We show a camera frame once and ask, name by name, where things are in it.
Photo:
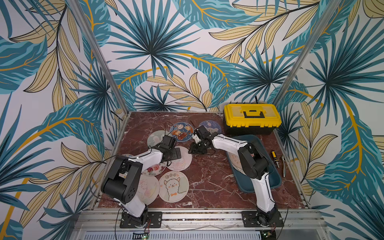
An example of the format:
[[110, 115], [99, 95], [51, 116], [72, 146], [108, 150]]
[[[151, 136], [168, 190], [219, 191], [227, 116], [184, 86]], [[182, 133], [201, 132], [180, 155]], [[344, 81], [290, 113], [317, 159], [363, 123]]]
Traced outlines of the teal plastic storage tray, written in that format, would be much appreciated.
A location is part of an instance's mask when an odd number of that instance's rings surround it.
[[[259, 137], [255, 136], [255, 135], [243, 135], [243, 136], [236, 136], [233, 138], [237, 139], [241, 142], [242, 141], [251, 142], [268, 159], [270, 164], [274, 164], [273, 160], [271, 159], [270, 152], [268, 152], [266, 150], [265, 146], [263, 145], [263, 143]], [[230, 167], [234, 173], [234, 177], [235, 177], [235, 180], [237, 182], [237, 185], [238, 185], [240, 191], [243, 193], [254, 193], [255, 191], [254, 191], [254, 187], [252, 185], [251, 179], [248, 176], [246, 176], [245, 173], [242, 174], [242, 173], [238, 172], [237, 170], [235, 170], [234, 167], [232, 166], [230, 160], [229, 160], [229, 163], [230, 163]], [[282, 179], [280, 177], [280, 174], [278, 173], [278, 170], [276, 169], [276, 165], [274, 164], [274, 166], [275, 166], [275, 172], [273, 174], [269, 175], [269, 181], [270, 181], [271, 189], [278, 188], [282, 183]]]

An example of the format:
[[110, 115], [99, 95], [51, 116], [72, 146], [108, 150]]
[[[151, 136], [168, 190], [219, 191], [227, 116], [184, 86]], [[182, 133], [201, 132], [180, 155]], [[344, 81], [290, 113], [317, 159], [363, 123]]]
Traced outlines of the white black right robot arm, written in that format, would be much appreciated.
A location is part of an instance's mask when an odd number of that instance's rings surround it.
[[217, 132], [211, 133], [204, 126], [194, 130], [194, 142], [189, 153], [204, 155], [208, 149], [223, 150], [240, 159], [242, 170], [253, 184], [257, 198], [258, 211], [268, 214], [275, 208], [269, 183], [269, 165], [267, 158], [247, 141], [240, 141]]

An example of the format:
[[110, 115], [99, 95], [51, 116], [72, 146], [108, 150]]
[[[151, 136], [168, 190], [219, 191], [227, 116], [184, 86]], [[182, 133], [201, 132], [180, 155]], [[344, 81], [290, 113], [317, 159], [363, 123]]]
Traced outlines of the pink bow bunny coaster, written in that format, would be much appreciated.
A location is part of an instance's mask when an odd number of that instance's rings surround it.
[[232, 166], [234, 167], [234, 169], [243, 174], [244, 171], [242, 168], [240, 158], [237, 155], [232, 154], [232, 153], [228, 153], [228, 156], [229, 156], [229, 160], [230, 160]]

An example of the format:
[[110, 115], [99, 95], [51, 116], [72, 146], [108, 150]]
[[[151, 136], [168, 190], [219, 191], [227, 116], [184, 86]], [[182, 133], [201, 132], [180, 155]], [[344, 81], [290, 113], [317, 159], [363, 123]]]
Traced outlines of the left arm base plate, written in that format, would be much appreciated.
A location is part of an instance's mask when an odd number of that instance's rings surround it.
[[150, 229], [159, 229], [162, 225], [162, 212], [144, 212], [141, 217], [133, 217], [126, 212], [122, 213], [120, 228], [133, 229], [149, 227]]

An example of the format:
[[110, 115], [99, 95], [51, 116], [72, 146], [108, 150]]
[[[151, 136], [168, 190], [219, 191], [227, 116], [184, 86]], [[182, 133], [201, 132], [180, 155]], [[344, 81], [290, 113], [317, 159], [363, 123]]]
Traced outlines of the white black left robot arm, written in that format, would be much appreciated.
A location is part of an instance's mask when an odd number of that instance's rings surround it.
[[142, 172], [153, 165], [180, 158], [181, 151], [176, 148], [176, 140], [171, 136], [164, 136], [160, 143], [137, 156], [118, 155], [109, 168], [101, 191], [118, 202], [127, 214], [140, 218], [147, 209], [137, 196]]

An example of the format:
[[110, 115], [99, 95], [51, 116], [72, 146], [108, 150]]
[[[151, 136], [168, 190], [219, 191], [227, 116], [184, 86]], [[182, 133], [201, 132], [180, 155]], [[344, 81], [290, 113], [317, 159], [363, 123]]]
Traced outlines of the green tulip bunny coaster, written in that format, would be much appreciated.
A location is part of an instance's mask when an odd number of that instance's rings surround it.
[[273, 174], [275, 172], [274, 164], [268, 164], [268, 170], [270, 175]]

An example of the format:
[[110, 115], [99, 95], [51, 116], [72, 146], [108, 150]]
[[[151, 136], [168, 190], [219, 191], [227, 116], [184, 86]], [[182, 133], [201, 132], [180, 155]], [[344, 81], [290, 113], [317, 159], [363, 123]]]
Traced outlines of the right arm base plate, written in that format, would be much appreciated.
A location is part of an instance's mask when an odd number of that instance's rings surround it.
[[282, 218], [279, 211], [271, 211], [270, 213], [243, 211], [241, 212], [241, 215], [245, 228], [274, 228], [284, 226], [284, 219]]

